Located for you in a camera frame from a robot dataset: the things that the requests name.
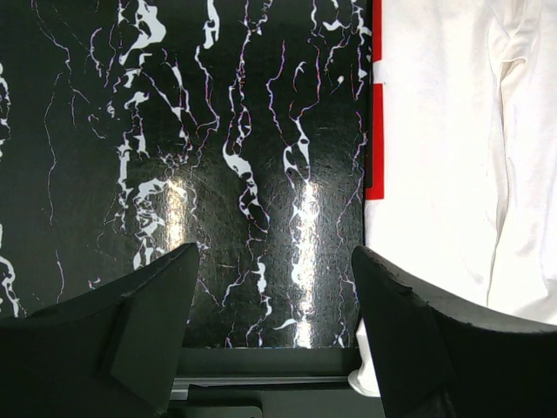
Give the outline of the black marble pattern mat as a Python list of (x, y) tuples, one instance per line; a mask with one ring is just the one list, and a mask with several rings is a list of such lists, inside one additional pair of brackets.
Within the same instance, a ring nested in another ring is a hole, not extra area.
[(191, 242), (187, 347), (353, 347), (370, 11), (2, 2), (2, 316)]

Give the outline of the white t shirt red print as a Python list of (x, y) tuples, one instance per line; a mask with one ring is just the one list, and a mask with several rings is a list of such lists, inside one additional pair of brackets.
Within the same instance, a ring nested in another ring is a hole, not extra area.
[(365, 244), (556, 321), (556, 4), (377, 1)]

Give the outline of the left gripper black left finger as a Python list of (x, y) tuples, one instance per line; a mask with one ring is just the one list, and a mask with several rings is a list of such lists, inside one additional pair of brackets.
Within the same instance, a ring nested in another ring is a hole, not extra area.
[(183, 244), (74, 299), (2, 319), (2, 416), (164, 416), (198, 268), (197, 246)]

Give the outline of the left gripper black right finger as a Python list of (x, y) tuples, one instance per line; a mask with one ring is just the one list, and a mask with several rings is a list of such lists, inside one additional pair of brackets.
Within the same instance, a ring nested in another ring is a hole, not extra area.
[(556, 328), (352, 252), (360, 311), (388, 417), (553, 417)]

